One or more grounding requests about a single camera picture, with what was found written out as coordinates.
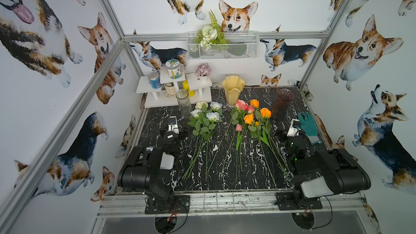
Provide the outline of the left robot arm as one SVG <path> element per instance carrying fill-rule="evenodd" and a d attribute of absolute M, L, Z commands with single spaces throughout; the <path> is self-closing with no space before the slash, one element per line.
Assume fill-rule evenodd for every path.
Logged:
<path fill-rule="evenodd" d="M 177 132 L 167 131 L 159 146 L 134 147 L 119 172 L 118 186 L 147 196 L 147 215 L 189 212 L 190 196 L 176 196 L 160 176 L 160 171 L 173 169 L 175 158 L 171 152 L 178 147 L 178 139 Z"/>

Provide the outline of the orange tulip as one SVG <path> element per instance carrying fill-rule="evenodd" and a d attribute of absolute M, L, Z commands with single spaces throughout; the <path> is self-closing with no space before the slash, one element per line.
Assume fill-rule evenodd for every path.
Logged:
<path fill-rule="evenodd" d="M 258 139 L 261 144 L 264 144 L 266 147 L 268 147 L 269 151 L 275 158 L 279 169 L 282 171 L 283 177 L 287 178 L 289 176 L 287 163 L 283 157 L 283 154 L 278 148 L 276 141 L 271 136 L 270 124 L 264 125 L 260 121 L 255 121 L 253 126 L 256 130 L 251 132 L 252 136 Z"/>

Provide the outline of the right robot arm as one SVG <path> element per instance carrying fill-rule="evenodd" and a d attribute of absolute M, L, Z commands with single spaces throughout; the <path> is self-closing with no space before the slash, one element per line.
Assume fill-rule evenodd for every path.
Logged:
<path fill-rule="evenodd" d="M 319 198 L 340 194 L 355 194 L 371 188 L 365 170 L 343 148 L 320 150 L 307 155 L 305 135 L 286 140 L 287 164 L 294 178 L 294 190 L 289 202 L 303 209 Z"/>

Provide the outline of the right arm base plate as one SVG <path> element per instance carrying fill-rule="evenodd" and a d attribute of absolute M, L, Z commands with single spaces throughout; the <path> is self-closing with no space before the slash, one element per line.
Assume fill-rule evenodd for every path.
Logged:
<path fill-rule="evenodd" d="M 319 210 L 323 208 L 319 198 L 306 198 L 300 193 L 277 192 L 275 197 L 275 205 L 277 205 L 281 211 L 306 209 Z"/>

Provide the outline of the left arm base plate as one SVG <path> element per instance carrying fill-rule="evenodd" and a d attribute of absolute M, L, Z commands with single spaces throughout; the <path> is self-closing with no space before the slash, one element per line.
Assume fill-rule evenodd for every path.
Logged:
<path fill-rule="evenodd" d="M 190 210 L 189 195 L 178 195 L 168 198 L 167 201 L 152 198 L 148 196 L 145 199 L 146 215 L 159 215 L 159 214 L 175 214 L 175 213 L 188 213 Z"/>

